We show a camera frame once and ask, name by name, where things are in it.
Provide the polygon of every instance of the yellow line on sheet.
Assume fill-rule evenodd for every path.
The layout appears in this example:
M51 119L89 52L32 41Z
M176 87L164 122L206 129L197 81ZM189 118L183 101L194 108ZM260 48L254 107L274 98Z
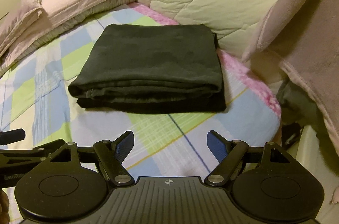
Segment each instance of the yellow line on sheet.
M240 97L248 88L246 87L242 92L240 92L238 95L236 95L233 99L231 99L228 103L226 103L226 105L229 105L231 102L233 102L235 99L237 99L238 97ZM191 129L189 129L188 131L185 132L185 134L189 133L190 131L192 131L193 129L195 129L197 126L201 125L204 121L201 121L199 124L195 125L194 127L192 127ZM174 143L175 141L177 141L179 138L181 138L183 135L178 136L177 138L171 140L170 142L168 142L166 145L164 145L162 148L158 149L155 152L152 152L151 154L145 156L144 158L142 158L141 160L139 160L138 162L134 163L133 165L129 166L128 168L126 168L126 170L129 170L133 167L135 167L136 165L140 164L142 161L150 158L151 156L153 156L154 154L158 153L159 151L162 151L163 149L167 148L170 144Z

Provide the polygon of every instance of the black folded garment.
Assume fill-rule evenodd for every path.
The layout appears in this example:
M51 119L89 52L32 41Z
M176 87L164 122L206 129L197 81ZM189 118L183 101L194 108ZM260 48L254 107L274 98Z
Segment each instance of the black folded garment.
M226 109L214 34L202 24L111 24L68 90L83 108L147 114Z

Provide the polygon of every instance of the black mechanical device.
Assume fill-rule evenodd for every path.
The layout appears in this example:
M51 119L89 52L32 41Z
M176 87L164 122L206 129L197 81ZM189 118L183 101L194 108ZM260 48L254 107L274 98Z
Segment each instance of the black mechanical device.
M205 178L139 177L122 166L134 145L77 147L63 140L29 151L0 150L0 188L15 188L24 224L315 224L321 184L279 145L250 147L215 131L207 145L219 165ZM80 165L95 163L97 171ZM258 163L244 171L247 163Z

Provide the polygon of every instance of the metal screw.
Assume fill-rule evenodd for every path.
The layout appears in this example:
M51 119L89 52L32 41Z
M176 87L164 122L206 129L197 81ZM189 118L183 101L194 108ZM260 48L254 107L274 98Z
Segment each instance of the metal screw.
M131 177L129 175L121 174L116 176L114 180L122 184L131 181Z
M208 176L207 180L211 183L221 183L222 181L224 181L224 178L221 175L213 174Z

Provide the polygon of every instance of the ribbed black surface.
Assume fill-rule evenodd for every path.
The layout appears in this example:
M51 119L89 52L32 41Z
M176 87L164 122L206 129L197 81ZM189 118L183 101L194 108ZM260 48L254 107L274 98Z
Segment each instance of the ribbed black surface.
M22 224L33 224L25 220ZM197 177L142 177L113 191L107 202L74 224L263 224L240 212L222 189ZM316 224L308 220L304 224Z

